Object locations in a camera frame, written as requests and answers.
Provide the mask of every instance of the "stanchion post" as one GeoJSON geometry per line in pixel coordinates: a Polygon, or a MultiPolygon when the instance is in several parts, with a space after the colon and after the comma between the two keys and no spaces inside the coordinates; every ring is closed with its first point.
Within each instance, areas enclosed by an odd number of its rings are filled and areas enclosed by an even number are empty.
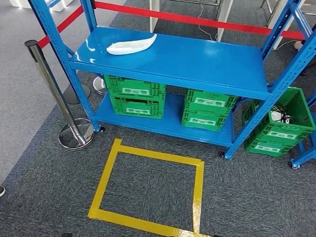
{"type": "Polygon", "coordinates": [[[73,119],[71,111],[36,40],[29,40],[24,44],[29,49],[67,123],[60,134],[60,144],[72,151],[80,150],[90,144],[94,135],[90,121],[84,118],[73,119]]]}

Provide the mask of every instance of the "green plastic crate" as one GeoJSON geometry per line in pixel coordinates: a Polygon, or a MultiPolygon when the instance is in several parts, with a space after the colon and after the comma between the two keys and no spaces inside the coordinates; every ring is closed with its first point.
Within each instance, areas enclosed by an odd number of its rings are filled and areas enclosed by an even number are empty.
{"type": "Polygon", "coordinates": [[[292,150],[292,146],[272,141],[254,140],[252,143],[245,143],[247,152],[269,155],[272,157],[281,157],[292,150]]]}
{"type": "Polygon", "coordinates": [[[218,115],[229,115],[238,98],[238,96],[188,89],[186,93],[185,108],[201,112],[214,112],[218,115]]]}
{"type": "MultiPolygon", "coordinates": [[[[278,102],[292,116],[290,123],[275,122],[268,113],[252,132],[253,139],[295,146],[316,129],[302,89],[289,87],[278,102]]],[[[247,123],[259,104],[258,100],[252,101],[243,114],[243,123],[247,123]]]]}
{"type": "Polygon", "coordinates": [[[115,113],[161,119],[164,116],[164,102],[152,100],[139,100],[122,97],[111,97],[115,113]]]}
{"type": "Polygon", "coordinates": [[[219,131],[227,116],[219,116],[215,113],[198,112],[184,109],[182,125],[186,127],[197,127],[210,131],[219,131]]]}
{"type": "Polygon", "coordinates": [[[164,98],[166,86],[164,84],[152,83],[142,80],[133,80],[115,76],[104,75],[106,88],[111,96],[126,97],[133,96],[139,99],[161,100],[164,98]]]}

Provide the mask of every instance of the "stanchion base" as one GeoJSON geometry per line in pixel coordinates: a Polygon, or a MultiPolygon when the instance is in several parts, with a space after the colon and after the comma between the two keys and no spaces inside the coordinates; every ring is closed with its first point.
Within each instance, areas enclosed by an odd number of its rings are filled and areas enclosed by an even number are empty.
{"type": "Polygon", "coordinates": [[[68,125],[66,125],[60,133],[60,143],[62,146],[70,151],[77,151],[89,145],[94,137],[94,128],[89,120],[78,118],[75,119],[75,122],[80,131],[80,134],[84,137],[87,142],[85,144],[80,144],[73,136],[70,128],[68,125]]]}
{"type": "Polygon", "coordinates": [[[106,94],[106,87],[104,80],[100,77],[97,77],[94,80],[94,88],[97,94],[105,95],[106,94]]]}
{"type": "MultiPolygon", "coordinates": [[[[88,98],[91,90],[90,90],[90,88],[88,88],[86,85],[81,85],[81,86],[84,89],[84,94],[87,96],[87,98],[88,98]]],[[[63,97],[65,98],[66,102],[67,102],[67,104],[71,104],[71,105],[80,104],[80,101],[77,98],[77,95],[75,93],[75,91],[72,89],[72,86],[69,86],[67,89],[66,89],[65,92],[63,93],[63,97]]]]}

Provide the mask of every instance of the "yellow tape square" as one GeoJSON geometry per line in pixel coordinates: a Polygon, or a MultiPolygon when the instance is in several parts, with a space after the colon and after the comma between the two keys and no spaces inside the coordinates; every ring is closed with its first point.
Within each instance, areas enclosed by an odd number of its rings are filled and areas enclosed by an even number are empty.
{"type": "Polygon", "coordinates": [[[195,158],[188,158],[167,153],[123,146],[121,145],[121,143],[121,139],[115,139],[114,141],[111,152],[109,153],[108,160],[106,161],[101,179],[100,180],[97,191],[95,192],[94,198],[89,210],[89,218],[107,221],[114,224],[127,226],[130,228],[167,237],[206,237],[205,235],[199,234],[201,206],[202,202],[203,174],[204,168],[204,161],[195,158]],[[115,158],[118,152],[196,166],[192,204],[193,232],[100,209],[104,192],[106,191],[106,185],[109,179],[109,176],[111,175],[112,169],[113,168],[114,162],[115,161],[115,158]]]}

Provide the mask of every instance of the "red barrier tape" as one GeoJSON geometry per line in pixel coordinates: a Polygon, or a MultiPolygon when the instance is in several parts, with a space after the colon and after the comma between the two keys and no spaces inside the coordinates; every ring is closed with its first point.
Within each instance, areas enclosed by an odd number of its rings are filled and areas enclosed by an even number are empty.
{"type": "MultiPolygon", "coordinates": [[[[78,8],[75,9],[73,13],[69,15],[67,18],[66,18],[64,21],[61,22],[59,26],[57,26],[57,31],[59,33],[63,31],[64,29],[67,28],[69,25],[72,23],[74,20],[77,19],[78,16],[82,14],[84,12],[81,5],[80,5],[78,8]]],[[[47,46],[50,42],[50,39],[48,36],[45,36],[40,41],[38,41],[38,46],[41,48],[44,48],[47,46]]]]}
{"type": "MultiPolygon", "coordinates": [[[[118,12],[123,12],[123,13],[133,14],[133,15],[140,15],[140,16],[148,16],[148,17],[152,16],[152,17],[156,17],[156,18],[163,19],[163,20],[176,21],[176,22],[183,22],[183,23],[188,23],[188,24],[193,24],[193,25],[224,28],[227,30],[242,31],[242,32],[260,34],[260,35],[268,35],[271,33],[271,29],[265,28],[265,27],[249,26],[249,25],[236,24],[236,23],[219,22],[219,21],[208,20],[208,19],[200,19],[197,17],[184,16],[184,15],[179,15],[179,14],[175,14],[175,13],[151,11],[151,10],[143,9],[143,8],[131,7],[131,6],[121,6],[121,5],[100,2],[100,1],[96,1],[95,6],[97,8],[102,8],[102,9],[106,9],[106,10],[118,11],[118,12]]],[[[283,37],[291,38],[291,39],[298,39],[298,40],[304,39],[303,35],[301,32],[296,32],[296,31],[284,31],[281,35],[283,37]]]]}

